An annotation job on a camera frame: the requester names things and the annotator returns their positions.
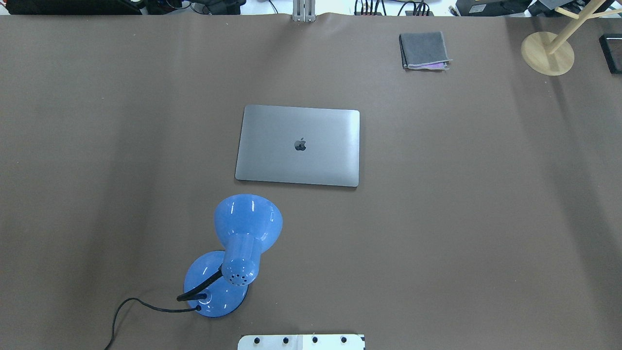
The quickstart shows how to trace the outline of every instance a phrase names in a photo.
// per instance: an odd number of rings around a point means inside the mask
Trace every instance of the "gray cloth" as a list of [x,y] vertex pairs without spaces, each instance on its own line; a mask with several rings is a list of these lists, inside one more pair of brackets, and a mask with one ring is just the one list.
[[399,46],[404,68],[448,69],[450,59],[442,32],[402,33],[399,35]]

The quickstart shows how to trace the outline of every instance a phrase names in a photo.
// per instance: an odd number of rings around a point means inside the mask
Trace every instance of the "white floor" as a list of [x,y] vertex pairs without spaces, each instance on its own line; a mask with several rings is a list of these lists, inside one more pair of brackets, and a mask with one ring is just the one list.
[[[292,0],[272,0],[275,7],[279,10],[279,13],[290,14],[293,10]],[[323,14],[326,12],[339,13],[339,14],[354,14],[355,0],[316,0],[315,12],[317,14]],[[384,0],[387,9],[387,15],[396,16],[399,8],[402,7],[402,3]],[[455,6],[455,0],[426,0],[426,3],[430,6],[430,10],[435,16],[452,16],[449,12],[449,6]],[[183,2],[183,6],[188,4],[187,1]],[[406,5],[405,10],[411,10],[412,5]],[[614,2],[614,8],[622,8],[620,3]],[[178,10],[171,12],[170,14],[178,14],[180,12],[191,12],[190,9]],[[242,14],[272,14],[272,6],[267,0],[246,0],[246,4],[241,7]],[[0,15],[9,14],[6,9],[0,6]],[[524,14],[513,15],[514,17],[529,17],[529,12],[525,11]],[[607,17],[622,18],[618,15],[611,15]]]

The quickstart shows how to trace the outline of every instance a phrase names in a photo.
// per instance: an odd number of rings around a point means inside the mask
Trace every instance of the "laptop lid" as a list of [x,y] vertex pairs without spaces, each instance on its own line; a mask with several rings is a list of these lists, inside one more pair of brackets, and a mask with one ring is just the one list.
[[359,132],[356,110],[248,105],[235,178],[356,187]]

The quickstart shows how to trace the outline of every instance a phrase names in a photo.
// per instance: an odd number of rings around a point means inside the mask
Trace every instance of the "round blue lamp base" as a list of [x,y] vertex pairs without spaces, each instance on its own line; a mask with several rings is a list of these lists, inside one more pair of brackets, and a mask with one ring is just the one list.
[[[185,293],[195,288],[216,273],[223,263],[224,258],[225,252],[216,250],[196,259],[186,273],[186,279],[183,281],[183,292]],[[203,316],[220,317],[238,308],[242,301],[244,301],[247,291],[247,285],[235,286],[221,277],[201,291],[201,293],[207,295],[205,299],[189,300],[188,305],[190,305],[191,308],[200,305],[201,310],[197,310],[197,312]]]

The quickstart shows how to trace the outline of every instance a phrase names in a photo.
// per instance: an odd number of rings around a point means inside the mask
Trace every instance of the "white sticker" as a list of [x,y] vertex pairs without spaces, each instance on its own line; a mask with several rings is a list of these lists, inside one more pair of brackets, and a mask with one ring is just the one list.
[[486,4],[472,6],[468,13],[484,12]]

